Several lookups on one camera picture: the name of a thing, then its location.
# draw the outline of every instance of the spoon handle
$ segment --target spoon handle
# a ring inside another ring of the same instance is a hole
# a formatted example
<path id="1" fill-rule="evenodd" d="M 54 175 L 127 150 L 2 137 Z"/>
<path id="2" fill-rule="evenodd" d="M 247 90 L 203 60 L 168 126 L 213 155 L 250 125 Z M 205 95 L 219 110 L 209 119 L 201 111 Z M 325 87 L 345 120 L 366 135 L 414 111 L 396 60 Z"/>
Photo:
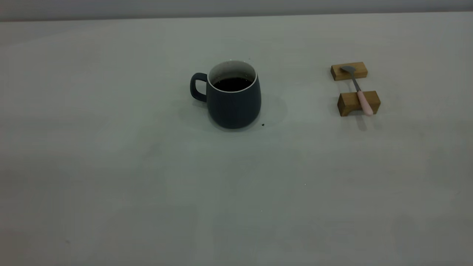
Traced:
<path id="1" fill-rule="evenodd" d="M 358 94 L 359 103 L 361 104 L 361 108 L 363 109 L 363 112 L 365 113 L 365 115 L 372 116 L 373 110 L 371 109 L 371 106 L 369 106 L 368 101 L 366 101 L 366 98 L 363 92 L 359 90 L 357 91 L 357 94 Z"/>

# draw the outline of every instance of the wall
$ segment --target wall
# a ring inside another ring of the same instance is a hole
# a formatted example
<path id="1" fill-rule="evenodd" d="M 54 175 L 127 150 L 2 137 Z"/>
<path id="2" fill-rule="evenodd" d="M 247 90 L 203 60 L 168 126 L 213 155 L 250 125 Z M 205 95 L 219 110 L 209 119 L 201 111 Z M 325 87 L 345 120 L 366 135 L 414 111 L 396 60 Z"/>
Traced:
<path id="1" fill-rule="evenodd" d="M 0 20 L 473 10 L 473 0 L 0 0 Z"/>

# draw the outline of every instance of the coffee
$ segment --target coffee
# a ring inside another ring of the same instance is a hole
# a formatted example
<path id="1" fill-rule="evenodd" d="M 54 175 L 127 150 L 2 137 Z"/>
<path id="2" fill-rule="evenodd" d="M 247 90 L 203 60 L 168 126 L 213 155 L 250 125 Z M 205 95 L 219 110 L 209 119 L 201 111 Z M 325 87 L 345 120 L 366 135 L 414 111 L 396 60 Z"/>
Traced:
<path id="1" fill-rule="evenodd" d="M 213 86 L 222 91 L 239 91 L 249 87 L 251 84 L 251 81 L 243 78 L 229 78 L 220 80 L 213 84 Z"/>

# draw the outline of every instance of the table surface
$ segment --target table surface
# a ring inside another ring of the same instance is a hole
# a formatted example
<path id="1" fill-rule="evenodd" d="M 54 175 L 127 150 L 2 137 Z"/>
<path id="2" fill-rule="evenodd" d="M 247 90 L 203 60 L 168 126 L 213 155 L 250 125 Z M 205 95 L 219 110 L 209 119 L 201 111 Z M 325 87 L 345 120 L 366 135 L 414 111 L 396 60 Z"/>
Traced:
<path id="1" fill-rule="evenodd" d="M 2 23 L 0 261 L 472 263 L 472 29 L 468 12 Z M 237 131 L 189 92 L 230 59 L 263 94 Z M 360 61 L 381 107 L 340 117 L 355 89 L 330 66 Z"/>

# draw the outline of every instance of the dark gray mug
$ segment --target dark gray mug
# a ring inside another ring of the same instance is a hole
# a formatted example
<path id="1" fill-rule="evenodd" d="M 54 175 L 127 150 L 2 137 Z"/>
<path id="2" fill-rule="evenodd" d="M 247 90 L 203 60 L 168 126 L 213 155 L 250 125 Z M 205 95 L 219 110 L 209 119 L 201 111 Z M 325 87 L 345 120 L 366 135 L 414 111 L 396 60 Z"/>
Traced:
<path id="1" fill-rule="evenodd" d="M 235 90 L 228 80 L 245 79 L 247 87 Z M 195 88 L 195 81 L 207 83 L 206 94 Z M 196 73 L 191 78 L 191 94 L 206 102 L 209 114 L 217 124 L 225 128 L 241 128 L 253 122 L 261 109 L 261 90 L 258 74 L 254 68 L 242 61 L 227 61 L 213 67 L 209 74 Z"/>

